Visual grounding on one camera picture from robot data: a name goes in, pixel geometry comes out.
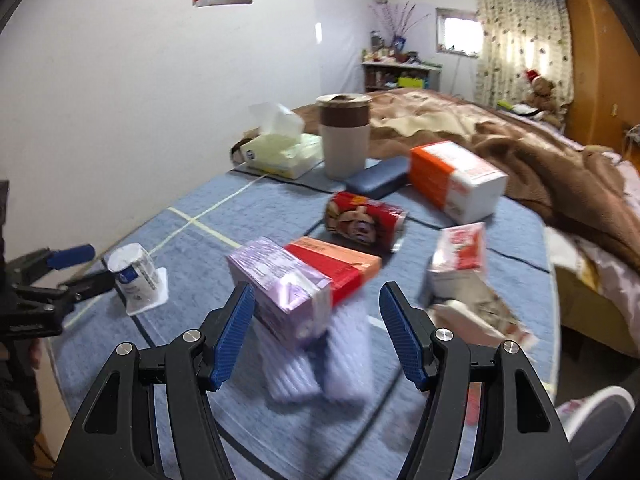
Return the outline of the small white yogurt cup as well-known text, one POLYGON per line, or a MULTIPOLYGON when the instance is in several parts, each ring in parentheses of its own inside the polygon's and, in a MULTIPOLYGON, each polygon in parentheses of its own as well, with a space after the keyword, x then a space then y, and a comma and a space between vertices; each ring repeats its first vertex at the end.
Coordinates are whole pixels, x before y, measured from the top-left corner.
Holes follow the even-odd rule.
POLYGON ((169 297, 167 269, 158 268, 142 245, 132 243, 117 248, 108 256, 106 264, 125 297, 129 316, 166 304, 169 297))

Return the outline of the patterned white paper cup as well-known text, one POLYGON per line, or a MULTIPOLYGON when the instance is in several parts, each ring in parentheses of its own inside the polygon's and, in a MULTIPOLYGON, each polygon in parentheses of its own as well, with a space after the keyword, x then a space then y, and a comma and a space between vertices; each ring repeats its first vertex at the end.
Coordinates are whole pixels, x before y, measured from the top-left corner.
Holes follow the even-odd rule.
POLYGON ((538 338, 475 271, 433 273, 431 311, 439 327, 452 330, 468 344, 497 347, 513 340, 525 351, 538 338))

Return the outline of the red white milk carton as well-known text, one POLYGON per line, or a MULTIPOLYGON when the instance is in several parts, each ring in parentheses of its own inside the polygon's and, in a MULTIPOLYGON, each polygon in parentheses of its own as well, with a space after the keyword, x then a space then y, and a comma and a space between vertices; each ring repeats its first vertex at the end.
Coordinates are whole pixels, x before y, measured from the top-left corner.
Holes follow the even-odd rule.
POLYGON ((458 299, 476 278, 486 278, 484 222, 462 224, 439 231, 427 268, 433 294, 458 299))

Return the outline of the purple carton box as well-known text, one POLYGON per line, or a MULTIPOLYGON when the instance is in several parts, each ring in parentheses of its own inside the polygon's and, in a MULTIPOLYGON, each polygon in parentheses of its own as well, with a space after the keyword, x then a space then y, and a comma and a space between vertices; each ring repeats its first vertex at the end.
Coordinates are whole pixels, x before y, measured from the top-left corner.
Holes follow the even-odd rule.
POLYGON ((328 329, 331 282, 269 238, 236 248, 227 256, 235 283, 255 291, 255 316, 290 350, 303 349, 328 329))

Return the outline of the red orange box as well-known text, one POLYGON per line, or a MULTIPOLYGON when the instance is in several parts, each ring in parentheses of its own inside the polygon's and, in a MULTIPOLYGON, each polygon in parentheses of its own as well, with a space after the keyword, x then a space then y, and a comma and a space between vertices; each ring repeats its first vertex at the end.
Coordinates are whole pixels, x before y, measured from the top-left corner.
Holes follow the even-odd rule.
POLYGON ((358 292, 382 269, 382 259, 378 256, 308 236, 293 240, 284 249, 330 280, 334 308, 358 292))

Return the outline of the white trash bin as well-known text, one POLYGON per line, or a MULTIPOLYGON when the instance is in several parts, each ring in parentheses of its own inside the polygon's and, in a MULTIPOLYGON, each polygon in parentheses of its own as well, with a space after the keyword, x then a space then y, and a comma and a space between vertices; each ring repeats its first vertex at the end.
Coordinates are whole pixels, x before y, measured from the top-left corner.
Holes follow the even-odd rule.
POLYGON ((579 479, 587 479, 602 462, 635 407, 634 399, 625 388, 609 386, 591 396, 569 400, 556 409, 579 479))

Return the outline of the blue checked table cloth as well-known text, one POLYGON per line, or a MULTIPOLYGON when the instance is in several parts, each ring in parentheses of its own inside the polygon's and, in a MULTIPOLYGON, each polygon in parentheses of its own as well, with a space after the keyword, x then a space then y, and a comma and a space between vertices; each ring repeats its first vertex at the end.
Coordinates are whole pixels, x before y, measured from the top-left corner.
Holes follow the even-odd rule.
POLYGON ((574 474, 546 388, 559 313, 541 221, 499 200, 488 281, 533 333, 481 346, 426 314, 448 219, 416 192, 382 218, 354 212, 338 248, 372 226, 382 262, 337 300, 286 245, 328 242, 338 185, 236 170, 134 234, 168 281, 127 316, 88 304, 53 346, 73 415, 59 479, 555 479, 574 474))

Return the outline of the orange white tissue pack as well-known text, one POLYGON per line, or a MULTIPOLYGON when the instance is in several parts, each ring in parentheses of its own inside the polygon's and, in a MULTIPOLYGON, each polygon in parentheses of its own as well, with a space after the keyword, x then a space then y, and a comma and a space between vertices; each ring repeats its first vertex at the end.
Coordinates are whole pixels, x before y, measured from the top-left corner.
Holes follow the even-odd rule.
POLYGON ((491 216, 506 192, 508 175, 451 141, 410 151, 409 182, 457 224, 491 216))

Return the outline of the brown fleece blanket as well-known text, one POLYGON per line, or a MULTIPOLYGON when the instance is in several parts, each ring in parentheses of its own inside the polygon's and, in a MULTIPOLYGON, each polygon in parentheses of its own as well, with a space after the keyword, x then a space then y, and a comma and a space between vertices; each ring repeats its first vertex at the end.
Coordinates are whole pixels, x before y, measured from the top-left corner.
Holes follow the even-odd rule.
POLYGON ((506 196, 545 224, 638 269, 639 217, 624 199, 622 175, 603 154, 571 148, 537 125, 431 90, 374 92, 370 113, 370 157, 457 143, 505 172, 506 196))

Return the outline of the yellow green tissue pack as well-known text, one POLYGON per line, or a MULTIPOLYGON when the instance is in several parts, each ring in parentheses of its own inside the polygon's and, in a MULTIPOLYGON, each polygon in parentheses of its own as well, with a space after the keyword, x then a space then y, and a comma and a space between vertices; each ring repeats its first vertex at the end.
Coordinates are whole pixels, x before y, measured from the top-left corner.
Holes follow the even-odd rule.
POLYGON ((292 110, 265 102, 252 105, 250 112, 259 125, 258 135, 240 147, 247 166, 297 180, 322 162, 321 139, 306 133, 303 119, 292 110))

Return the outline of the red cartoon drink can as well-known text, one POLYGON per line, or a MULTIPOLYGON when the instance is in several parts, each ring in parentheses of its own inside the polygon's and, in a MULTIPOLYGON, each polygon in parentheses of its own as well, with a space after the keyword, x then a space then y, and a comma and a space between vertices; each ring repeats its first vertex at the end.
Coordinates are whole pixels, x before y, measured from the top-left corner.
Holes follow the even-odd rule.
POLYGON ((398 206, 346 191, 326 204, 324 224, 336 235, 362 246, 398 252, 404 242, 408 212, 398 206))

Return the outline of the dark blue glasses case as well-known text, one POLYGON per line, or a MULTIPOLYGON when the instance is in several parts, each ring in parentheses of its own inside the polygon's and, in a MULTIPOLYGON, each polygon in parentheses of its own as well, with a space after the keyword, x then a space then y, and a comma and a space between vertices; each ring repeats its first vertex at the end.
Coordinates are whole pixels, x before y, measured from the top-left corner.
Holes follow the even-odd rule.
POLYGON ((404 156, 381 160, 347 179, 345 191, 372 200, 382 200, 408 183, 409 169, 409 159, 404 156))

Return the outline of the beige brown lidded tumbler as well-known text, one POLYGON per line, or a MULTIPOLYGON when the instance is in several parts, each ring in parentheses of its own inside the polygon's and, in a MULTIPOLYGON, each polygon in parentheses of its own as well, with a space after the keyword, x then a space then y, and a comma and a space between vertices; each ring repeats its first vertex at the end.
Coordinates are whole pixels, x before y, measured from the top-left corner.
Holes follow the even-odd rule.
POLYGON ((366 168, 371 101, 368 94, 356 93, 318 97, 319 134, 329 178, 343 181, 366 168))

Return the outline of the brown teddy bear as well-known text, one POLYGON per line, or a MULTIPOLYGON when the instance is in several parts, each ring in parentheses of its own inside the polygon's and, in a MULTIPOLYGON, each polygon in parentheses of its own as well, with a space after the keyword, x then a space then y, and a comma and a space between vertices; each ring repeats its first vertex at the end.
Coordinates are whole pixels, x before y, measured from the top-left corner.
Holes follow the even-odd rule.
POLYGON ((525 75, 529 82, 529 90, 524 103, 536 110, 536 117, 541 122, 548 122, 554 128, 561 129, 563 122, 554 93, 555 84, 536 70, 526 70, 525 75))

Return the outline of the orange wooden wardrobe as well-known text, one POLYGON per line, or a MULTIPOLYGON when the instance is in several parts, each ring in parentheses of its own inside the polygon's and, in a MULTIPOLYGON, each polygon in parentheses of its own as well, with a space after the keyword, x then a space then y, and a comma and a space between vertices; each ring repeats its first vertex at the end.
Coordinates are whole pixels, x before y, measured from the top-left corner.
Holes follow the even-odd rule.
POLYGON ((623 151, 639 123, 639 53, 606 0, 565 0, 572 32, 574 100, 565 133, 623 151))

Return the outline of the cluttered grey shelf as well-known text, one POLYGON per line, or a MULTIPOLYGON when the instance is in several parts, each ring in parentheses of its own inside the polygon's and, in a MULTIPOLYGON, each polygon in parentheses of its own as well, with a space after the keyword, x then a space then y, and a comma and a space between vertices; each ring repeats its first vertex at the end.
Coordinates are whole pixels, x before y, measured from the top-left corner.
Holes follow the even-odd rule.
POLYGON ((361 66, 367 92, 398 88, 439 90, 442 66, 421 61, 414 51, 363 50, 361 66))

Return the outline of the small bright window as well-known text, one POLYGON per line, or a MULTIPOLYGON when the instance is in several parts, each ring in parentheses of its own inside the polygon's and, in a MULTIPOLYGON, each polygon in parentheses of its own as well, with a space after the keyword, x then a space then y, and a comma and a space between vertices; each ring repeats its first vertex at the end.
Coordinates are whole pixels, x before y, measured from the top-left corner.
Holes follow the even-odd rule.
POLYGON ((475 13, 443 8, 436 10, 438 52, 478 58, 483 41, 483 26, 475 13))

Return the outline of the floral patterned curtain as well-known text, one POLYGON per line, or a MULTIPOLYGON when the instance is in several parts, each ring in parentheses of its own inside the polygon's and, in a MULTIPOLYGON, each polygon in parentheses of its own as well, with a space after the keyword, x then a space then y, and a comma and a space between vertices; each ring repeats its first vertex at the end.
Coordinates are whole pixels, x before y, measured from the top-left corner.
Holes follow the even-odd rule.
POLYGON ((474 100, 495 105, 524 99, 525 73, 555 84, 556 102, 574 100, 570 16, 565 0, 476 0, 483 29, 474 100))

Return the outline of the purple dried branches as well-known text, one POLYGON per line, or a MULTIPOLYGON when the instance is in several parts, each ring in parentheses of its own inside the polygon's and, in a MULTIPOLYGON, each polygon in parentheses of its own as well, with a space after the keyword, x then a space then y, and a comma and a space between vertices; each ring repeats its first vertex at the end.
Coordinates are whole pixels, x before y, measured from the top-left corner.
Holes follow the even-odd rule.
POLYGON ((369 6, 374 30, 386 47, 396 51, 424 53, 428 50, 434 10, 426 3, 374 2, 369 6))

